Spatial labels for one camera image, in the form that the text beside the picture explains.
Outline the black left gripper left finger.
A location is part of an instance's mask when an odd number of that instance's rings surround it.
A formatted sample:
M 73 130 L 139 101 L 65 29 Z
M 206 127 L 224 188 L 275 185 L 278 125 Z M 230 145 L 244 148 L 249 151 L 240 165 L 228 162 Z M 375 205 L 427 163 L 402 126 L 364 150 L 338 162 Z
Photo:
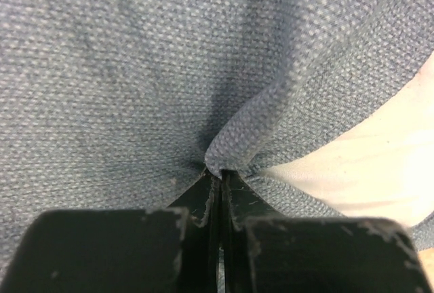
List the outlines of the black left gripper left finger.
M 158 210 L 53 210 L 27 229 L 2 292 L 216 292 L 220 180 Z

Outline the grey-blue pillowcase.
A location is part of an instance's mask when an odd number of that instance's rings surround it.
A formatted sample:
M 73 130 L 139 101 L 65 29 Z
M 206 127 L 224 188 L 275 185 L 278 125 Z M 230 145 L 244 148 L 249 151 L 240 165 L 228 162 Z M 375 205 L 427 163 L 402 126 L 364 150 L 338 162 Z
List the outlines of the grey-blue pillowcase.
M 1 0 L 1 260 L 54 208 L 156 208 L 366 119 L 433 50 L 433 0 Z

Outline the white pillow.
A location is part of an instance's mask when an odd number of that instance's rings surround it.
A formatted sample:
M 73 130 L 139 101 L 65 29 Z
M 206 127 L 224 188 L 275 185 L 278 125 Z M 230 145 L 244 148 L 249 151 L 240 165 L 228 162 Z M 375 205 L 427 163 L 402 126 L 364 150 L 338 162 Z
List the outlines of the white pillow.
M 263 174 L 346 216 L 422 222 L 433 211 L 433 59 L 366 120 Z

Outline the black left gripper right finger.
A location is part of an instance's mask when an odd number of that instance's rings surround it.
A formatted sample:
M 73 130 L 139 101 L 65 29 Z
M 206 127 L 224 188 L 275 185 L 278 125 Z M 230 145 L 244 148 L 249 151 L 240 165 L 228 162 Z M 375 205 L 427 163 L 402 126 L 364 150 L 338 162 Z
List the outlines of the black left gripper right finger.
M 410 238 L 384 218 L 295 218 L 222 176 L 227 292 L 431 292 Z

